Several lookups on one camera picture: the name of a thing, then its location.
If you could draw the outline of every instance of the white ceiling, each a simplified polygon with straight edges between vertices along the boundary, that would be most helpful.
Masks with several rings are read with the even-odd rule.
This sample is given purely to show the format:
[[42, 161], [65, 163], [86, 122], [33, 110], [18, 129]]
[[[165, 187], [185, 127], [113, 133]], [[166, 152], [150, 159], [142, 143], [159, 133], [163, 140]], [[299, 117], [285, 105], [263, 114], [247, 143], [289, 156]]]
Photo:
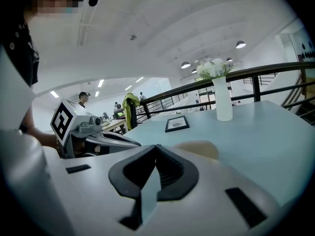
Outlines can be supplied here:
[[[126, 94], [146, 82], [149, 78], [143, 78], [136, 83], [138, 78], [119, 78], [112, 80], [104, 80], [102, 86], [98, 88], [99, 80], [85, 82], [77, 85], [72, 85], [69, 87], [61, 88], [55, 90], [55, 93], [59, 98], [55, 98], [51, 93], [46, 93], [34, 101], [35, 103], [40, 103], [49, 109], [54, 109], [60, 102], [61, 98], [65, 98], [71, 101], [79, 101], [80, 92], [88, 92], [91, 94], [89, 96], [89, 101], [94, 101], [102, 98], [107, 98], [117, 94]], [[95, 97], [95, 93], [99, 91], [98, 97]]]
[[[283, 0], [85, 1], [78, 13], [30, 23], [41, 54], [34, 91], [101, 77], [185, 78], [194, 67], [182, 62], [240, 60], [290, 13]], [[237, 50], [238, 40], [247, 46]]]

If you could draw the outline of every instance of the small framed sign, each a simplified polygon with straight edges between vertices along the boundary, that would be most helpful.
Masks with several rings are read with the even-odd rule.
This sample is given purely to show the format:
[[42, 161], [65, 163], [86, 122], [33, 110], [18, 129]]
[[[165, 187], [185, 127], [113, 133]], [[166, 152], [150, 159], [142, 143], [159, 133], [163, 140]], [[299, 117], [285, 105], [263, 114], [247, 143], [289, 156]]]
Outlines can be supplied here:
[[165, 132], [171, 132], [189, 128], [189, 124], [185, 116], [168, 119], [165, 127]]

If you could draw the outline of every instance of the metal railing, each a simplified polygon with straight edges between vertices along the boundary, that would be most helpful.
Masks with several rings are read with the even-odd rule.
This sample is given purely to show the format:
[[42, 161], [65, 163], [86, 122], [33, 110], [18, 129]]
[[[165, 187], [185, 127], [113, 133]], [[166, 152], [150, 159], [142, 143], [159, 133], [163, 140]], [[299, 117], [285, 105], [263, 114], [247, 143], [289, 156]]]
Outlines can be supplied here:
[[[259, 84], [262, 86], [262, 85], [269, 85], [267, 84], [268, 82], [272, 82], [272, 79], [274, 79], [276, 77], [278, 73], [270, 73], [270, 74], [266, 74], [266, 77], [262, 77], [261, 78], [261, 75], [259, 75]], [[251, 84], [252, 85], [252, 78], [249, 77], [249, 78], [245, 78], [243, 79], [243, 82], [244, 84]]]
[[[160, 99], [151, 103], [146, 104], [146, 108], [148, 110], [152, 110], [152, 111], [158, 111], [159, 109], [162, 110], [167, 110], [169, 109], [169, 107], [175, 105], [177, 102], [183, 100], [184, 98], [187, 98], [188, 95], [187, 93], [181, 93], [181, 94], [177, 94], [174, 96], [171, 96], [169, 98], [164, 98], [164, 99]], [[136, 112], [137, 112], [137, 121], [142, 122], [148, 119], [148, 116], [146, 115], [145, 112], [145, 106], [139, 106], [136, 108]]]
[[[254, 67], [250, 69], [245, 69], [245, 70], [239, 70], [235, 72], [231, 72], [226, 76], [226, 81], [231, 82], [231, 81], [236, 81], [236, 80], [242, 80], [245, 78], [251, 78], [252, 82], [252, 88], [253, 88], [253, 93], [251, 94], [246, 94], [246, 95], [240, 95], [236, 97], [232, 97], [232, 101], [237, 101], [237, 100], [242, 100], [242, 99], [247, 99], [247, 98], [254, 98], [254, 102], [260, 101], [260, 97], [262, 95], [268, 95], [272, 93], [277, 93], [277, 92], [282, 92], [282, 91], [287, 91], [287, 90], [293, 90], [293, 89], [298, 89], [298, 88], [303, 88], [303, 91], [306, 91], [305, 88], [310, 85], [315, 85], [315, 82], [309, 82], [305, 83], [303, 81], [301, 84], [298, 85], [292, 85], [289, 87], [284, 87], [284, 88], [277, 88], [273, 90], [267, 90], [260, 92], [260, 81], [259, 81], [259, 76], [261, 75], [267, 75], [267, 74], [277, 74], [280, 72], [287, 72], [287, 71], [294, 71], [294, 70], [301, 70], [303, 72], [305, 69], [314, 69], [315, 68], [315, 62], [290, 62], [290, 63], [281, 63], [281, 64], [273, 64], [273, 65], [265, 65], [265, 66], [259, 66], [259, 67]], [[185, 94], [190, 91], [206, 88], [206, 87], [211, 87], [213, 86], [213, 82], [211, 80], [201, 80], [197, 81], [179, 88], [172, 89], [170, 91], [160, 93], [158, 95], [155, 95], [153, 97], [150, 97], [148, 99], [142, 100], [140, 102], [140, 105], [143, 106], [144, 113], [142, 115], [146, 115], [147, 119], [150, 119], [152, 116], [155, 114], [163, 113], [163, 112], [168, 112], [168, 111], [174, 111], [174, 110], [180, 110], [180, 109], [188, 109], [188, 108], [195, 108], [195, 107], [201, 107], [201, 106], [206, 106], [210, 104], [215, 104], [216, 101], [208, 101], [204, 103], [198, 103], [198, 104], [193, 104], [193, 105], [186, 105], [186, 106], [181, 106], [181, 107], [174, 107], [171, 109], [161, 109], [161, 110], [153, 110], [149, 111], [149, 104], [157, 101], [161, 101], [170, 97], [174, 97], [176, 95], [180, 94]], [[284, 108], [291, 108], [293, 106], [297, 106], [300, 104], [303, 104], [304, 102], [309, 102], [315, 100], [315, 96], [293, 102], [290, 104], [282, 105]]]

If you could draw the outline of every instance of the yellow jacket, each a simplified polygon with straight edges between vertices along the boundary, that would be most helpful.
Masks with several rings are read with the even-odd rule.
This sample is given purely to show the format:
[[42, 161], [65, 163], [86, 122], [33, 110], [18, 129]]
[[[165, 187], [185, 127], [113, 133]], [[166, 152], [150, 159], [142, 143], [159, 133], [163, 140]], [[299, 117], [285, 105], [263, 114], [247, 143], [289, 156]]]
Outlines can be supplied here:
[[127, 103], [127, 99], [130, 99], [130, 101], [136, 106], [140, 106], [140, 100], [138, 98], [138, 96], [133, 95], [131, 92], [127, 93], [127, 95], [125, 96], [122, 106], [124, 109], [124, 113], [125, 113], [125, 117], [126, 117], [126, 123], [127, 123], [127, 127], [129, 130], [132, 130], [131, 127], [131, 112], [130, 112], [130, 106]]

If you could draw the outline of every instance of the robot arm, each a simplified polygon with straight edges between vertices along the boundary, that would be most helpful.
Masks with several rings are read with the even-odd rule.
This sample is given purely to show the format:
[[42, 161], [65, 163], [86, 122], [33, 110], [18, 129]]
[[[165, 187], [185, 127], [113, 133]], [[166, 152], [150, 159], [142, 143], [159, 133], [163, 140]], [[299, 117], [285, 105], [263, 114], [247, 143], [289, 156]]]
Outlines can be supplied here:
[[[63, 147], [64, 158], [75, 158], [74, 144], [84, 142], [83, 156], [104, 155], [141, 146], [136, 141], [112, 132], [102, 131], [102, 121], [78, 104], [62, 99], [51, 121], [51, 127]], [[100, 153], [95, 147], [100, 146]]]

